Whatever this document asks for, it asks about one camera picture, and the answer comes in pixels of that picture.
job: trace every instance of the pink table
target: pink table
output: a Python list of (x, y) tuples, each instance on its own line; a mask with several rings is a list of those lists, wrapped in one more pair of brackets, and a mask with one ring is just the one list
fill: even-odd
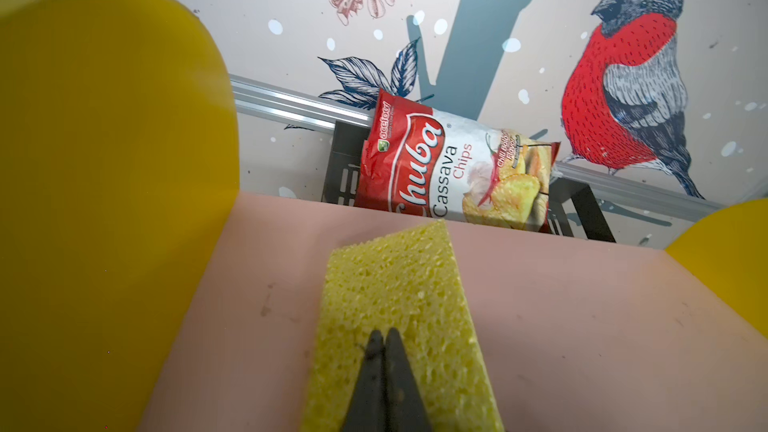
[[(241, 193), (140, 430), (297, 430), (330, 252), (425, 220)], [(768, 430), (768, 340), (665, 252), (448, 228), (510, 432)]]

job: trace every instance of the red bird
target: red bird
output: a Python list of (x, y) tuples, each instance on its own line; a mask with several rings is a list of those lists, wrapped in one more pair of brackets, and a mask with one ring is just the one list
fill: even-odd
[(677, 69), (683, 0), (601, 0), (602, 20), (568, 80), (562, 112), (573, 155), (609, 168), (657, 168), (689, 196), (704, 198), (688, 175), (685, 107)]

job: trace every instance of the bird head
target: bird head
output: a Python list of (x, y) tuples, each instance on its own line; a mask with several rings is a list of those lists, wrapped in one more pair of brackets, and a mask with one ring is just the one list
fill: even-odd
[(606, 37), (645, 14), (661, 14), (677, 20), (682, 13), (683, 0), (601, 0), (592, 10), (592, 15), (603, 21), (602, 32)]

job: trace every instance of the bag of chips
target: bag of chips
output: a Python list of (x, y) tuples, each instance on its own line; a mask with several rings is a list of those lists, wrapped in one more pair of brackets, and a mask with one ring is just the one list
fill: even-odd
[(539, 231), (558, 148), (381, 90), (355, 207)]

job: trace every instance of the yellow sponge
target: yellow sponge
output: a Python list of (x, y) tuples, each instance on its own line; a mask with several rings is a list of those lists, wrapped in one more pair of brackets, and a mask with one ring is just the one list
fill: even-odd
[(303, 431), (338, 432), (360, 345), (390, 327), (400, 331), (435, 432), (504, 431), (444, 222), (331, 254)]

